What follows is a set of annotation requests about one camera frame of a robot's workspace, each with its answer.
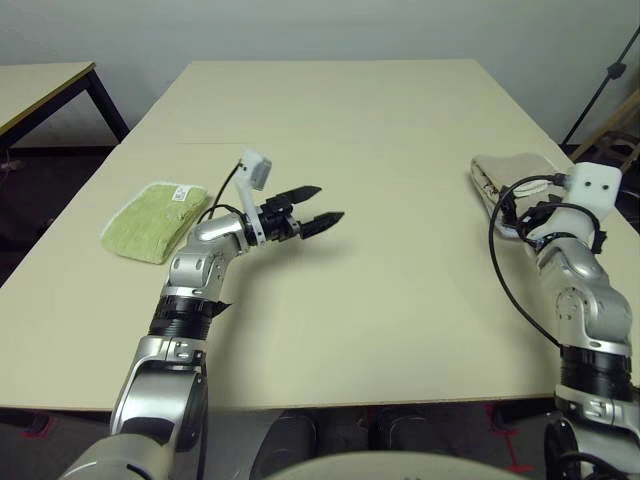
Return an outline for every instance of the gray floor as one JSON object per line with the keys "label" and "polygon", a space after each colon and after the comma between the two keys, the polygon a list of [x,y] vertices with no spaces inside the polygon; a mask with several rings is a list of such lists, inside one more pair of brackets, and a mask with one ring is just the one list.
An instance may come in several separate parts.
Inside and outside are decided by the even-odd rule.
{"label": "gray floor", "polygon": [[[4,178],[0,173],[0,234],[26,240],[54,218],[102,162],[103,157],[34,158],[27,167]],[[637,168],[627,185],[637,186]],[[638,203],[627,198],[621,211],[638,228]],[[0,252],[0,285],[25,252]],[[505,438],[492,431],[485,405],[442,404],[423,407],[430,419],[434,448],[499,468],[511,465]],[[210,415],[207,455],[208,479],[248,478],[253,459],[269,426],[280,412],[243,412]],[[367,448],[371,411],[366,408],[318,412],[320,454]],[[522,475],[543,479],[543,432],[549,418],[520,422],[512,442],[518,462],[532,470]],[[0,478],[48,480],[57,478],[85,448],[107,432],[106,425],[69,417],[56,417],[43,438],[24,438],[19,429],[0,424]],[[195,477],[197,452],[181,454],[173,478]]]}
{"label": "gray floor", "polygon": [[[453,450],[462,458],[507,468],[512,463],[505,440],[491,429],[482,403],[422,407],[430,421],[434,450]],[[246,480],[260,444],[280,411],[211,412],[205,478]],[[367,450],[365,408],[338,408],[318,412],[320,455]],[[518,463],[532,467],[526,478],[544,478],[543,434],[546,416],[519,422],[511,437]],[[97,439],[106,425],[64,416],[55,417],[44,438],[24,438],[20,429],[0,425],[0,478],[53,480]],[[172,478],[195,478],[197,449],[179,455]]]}

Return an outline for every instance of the black cable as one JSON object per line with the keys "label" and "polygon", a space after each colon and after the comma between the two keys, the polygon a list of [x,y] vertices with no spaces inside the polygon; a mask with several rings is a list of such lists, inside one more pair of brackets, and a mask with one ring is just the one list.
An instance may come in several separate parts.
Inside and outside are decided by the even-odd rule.
{"label": "black cable", "polygon": [[563,463],[567,462],[587,462],[603,470],[603,473],[609,475],[609,477],[613,480],[629,480],[629,477],[627,477],[624,472],[618,470],[610,463],[605,462],[600,457],[596,457],[595,455],[591,455],[590,453],[567,452],[560,455],[560,457],[558,458],[558,463],[562,465]]}
{"label": "black cable", "polygon": [[204,220],[204,217],[209,214],[209,220],[211,220],[213,218],[213,212],[215,211],[215,209],[218,206],[218,202],[220,202],[220,198],[222,197],[222,194],[224,193],[224,189],[227,188],[227,185],[229,184],[229,182],[231,181],[231,179],[233,178],[233,175],[235,175],[236,171],[238,170],[238,167],[240,166],[240,162],[236,163],[236,165],[233,167],[233,170],[231,170],[231,172],[229,172],[229,175],[227,175],[227,178],[225,179],[224,183],[222,184],[222,187],[220,187],[220,190],[218,190],[218,194],[216,195],[215,200],[213,201],[213,205],[211,205],[211,207],[207,208],[202,215],[200,216],[200,218],[198,219],[198,223],[201,223],[202,220]]}
{"label": "black cable", "polygon": [[615,80],[616,78],[619,78],[620,76],[622,76],[626,68],[626,65],[622,63],[622,59],[625,57],[625,55],[631,48],[631,45],[633,45],[633,42],[636,41],[636,38],[638,38],[639,34],[640,34],[640,26],[631,36],[631,39],[627,42],[627,45],[624,47],[624,50],[622,50],[622,53],[620,54],[618,59],[613,64],[607,67],[607,76],[604,78],[604,80],[602,81],[602,83],[600,84],[596,92],[593,94],[587,106],[584,107],[584,110],[576,120],[576,123],[573,124],[573,127],[571,127],[571,130],[569,130],[569,133],[567,133],[567,136],[564,137],[564,140],[562,140],[562,143],[560,144],[561,148],[564,148],[567,146],[567,142],[569,141],[569,139],[571,139],[575,131],[578,129],[578,127],[584,120],[584,117],[587,116],[587,114],[589,113],[589,110],[591,110],[591,107],[593,107],[593,104],[596,103],[596,100],[604,90],[604,87],[607,86],[607,83],[609,83],[609,80]]}
{"label": "black cable", "polygon": [[508,198],[509,195],[511,195],[511,193],[516,188],[518,188],[520,185],[524,185],[525,183],[529,183],[529,182],[532,182],[534,180],[547,180],[549,182],[552,182],[554,185],[562,185],[562,183],[564,181],[564,178],[565,178],[565,176],[562,175],[562,174],[557,174],[557,175],[533,175],[531,177],[526,177],[526,178],[523,178],[521,180],[518,180],[513,185],[508,187],[500,195],[500,198],[498,199],[498,202],[496,203],[496,206],[493,209],[493,213],[491,214],[491,219],[489,220],[489,253],[491,255],[491,263],[493,264],[493,269],[496,271],[496,275],[498,277],[498,281],[500,282],[500,285],[502,286],[502,289],[504,290],[504,293],[507,294],[507,297],[509,298],[509,300],[511,301],[513,306],[516,308],[516,310],[518,310],[518,312],[520,312],[520,314],[536,330],[538,330],[538,332],[540,332],[542,335],[544,335],[544,337],[547,340],[549,340],[551,343],[553,343],[556,347],[560,347],[560,343],[553,337],[553,335],[551,335],[549,332],[547,332],[547,330],[545,330],[544,327],[542,327],[538,322],[535,321],[535,319],[529,314],[529,312],[527,312],[518,303],[516,298],[511,293],[511,290],[509,290],[509,287],[507,286],[507,283],[505,282],[504,277],[502,276],[502,272],[500,271],[500,266],[498,265],[498,259],[496,257],[496,249],[495,249],[495,245],[494,245],[493,234],[494,234],[494,230],[495,230],[496,219],[498,218],[498,213],[500,213],[500,208],[502,207],[502,204],[504,203],[505,199]]}
{"label": "black cable", "polygon": [[520,216],[520,218],[518,218],[518,221],[516,223],[516,232],[518,232],[518,236],[520,237],[520,239],[528,243],[529,245],[532,245],[532,246],[535,245],[535,241],[532,241],[526,238],[525,233],[521,228],[522,225],[526,224],[526,222],[524,222],[524,219],[541,210],[552,210],[556,208],[568,208],[571,210],[577,210],[589,217],[589,219],[591,220],[591,223],[593,224],[593,231],[594,231],[593,244],[591,245],[591,252],[594,254],[600,253],[602,242],[604,241],[604,238],[606,238],[606,235],[604,234],[604,232],[600,230],[600,220],[598,220],[598,217],[596,217],[591,210],[583,207],[582,205],[576,205],[575,203],[548,202],[548,203],[542,203],[540,205],[536,205],[535,207],[531,207],[529,210],[523,213]]}
{"label": "black cable", "polygon": [[[202,376],[207,378],[207,364],[202,364]],[[202,416],[202,431],[200,432],[200,450],[198,451],[198,470],[196,480],[204,480],[204,471],[207,466],[207,438],[209,437],[209,393],[207,390],[204,415]]]}
{"label": "black cable", "polygon": [[202,212],[202,215],[200,215],[200,218],[198,219],[198,223],[202,223],[202,220],[204,220],[204,217],[206,217],[207,214],[213,214],[213,212],[218,208],[224,208],[228,212],[235,213],[236,215],[239,215],[240,218],[242,218],[242,212],[236,207],[232,207],[231,205],[227,205],[226,203],[221,203],[219,205],[216,205],[215,207],[207,208],[204,212]]}

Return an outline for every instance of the black table leg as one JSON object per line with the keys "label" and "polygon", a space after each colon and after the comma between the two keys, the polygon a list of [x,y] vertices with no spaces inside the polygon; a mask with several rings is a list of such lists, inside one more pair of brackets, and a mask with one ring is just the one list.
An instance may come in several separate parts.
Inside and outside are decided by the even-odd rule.
{"label": "black table leg", "polygon": [[107,125],[109,125],[113,134],[119,142],[122,142],[124,137],[129,133],[129,127],[113,104],[111,97],[109,97],[107,90],[104,88],[104,85],[102,85],[96,72],[91,70],[87,73],[86,78],[89,80],[87,93],[91,97],[91,100],[93,100],[93,103],[96,104],[96,107],[98,107],[100,114],[105,122],[107,122]]}

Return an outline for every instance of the green cloth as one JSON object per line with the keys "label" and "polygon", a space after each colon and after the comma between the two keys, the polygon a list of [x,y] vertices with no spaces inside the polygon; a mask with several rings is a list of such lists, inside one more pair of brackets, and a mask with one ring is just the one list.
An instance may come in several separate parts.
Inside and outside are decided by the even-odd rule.
{"label": "green cloth", "polygon": [[206,203],[202,187],[149,185],[106,226],[102,246],[122,257],[164,263]]}

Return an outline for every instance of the table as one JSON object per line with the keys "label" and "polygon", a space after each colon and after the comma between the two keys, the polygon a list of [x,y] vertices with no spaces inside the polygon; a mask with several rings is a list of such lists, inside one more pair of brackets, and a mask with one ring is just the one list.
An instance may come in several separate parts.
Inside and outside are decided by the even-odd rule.
{"label": "table", "polygon": [[[112,408],[167,266],[113,256],[100,232],[152,181],[215,194],[244,145],[273,160],[258,200],[319,185],[296,215],[346,215],[231,265],[233,306],[209,334],[214,406],[551,394],[558,352],[498,285],[468,170],[481,153],[571,162],[477,62],[196,62],[0,289],[0,405]],[[600,261],[637,315],[640,240],[617,212],[604,228]],[[497,249],[514,293],[551,328],[522,245]],[[637,355],[633,367],[637,381]]]}
{"label": "table", "polygon": [[129,133],[93,62],[0,65],[0,153],[87,91],[118,141]]}

